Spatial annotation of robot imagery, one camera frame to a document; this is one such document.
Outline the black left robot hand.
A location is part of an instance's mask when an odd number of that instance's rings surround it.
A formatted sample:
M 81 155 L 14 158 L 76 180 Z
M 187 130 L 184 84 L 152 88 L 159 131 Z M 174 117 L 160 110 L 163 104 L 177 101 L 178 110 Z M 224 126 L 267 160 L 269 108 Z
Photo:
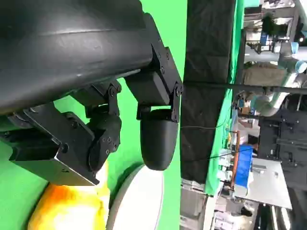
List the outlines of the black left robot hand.
M 0 3 L 0 139 L 10 161 L 57 185 L 97 185 L 120 144 L 124 78 L 145 165 L 172 161 L 183 84 L 138 0 Z

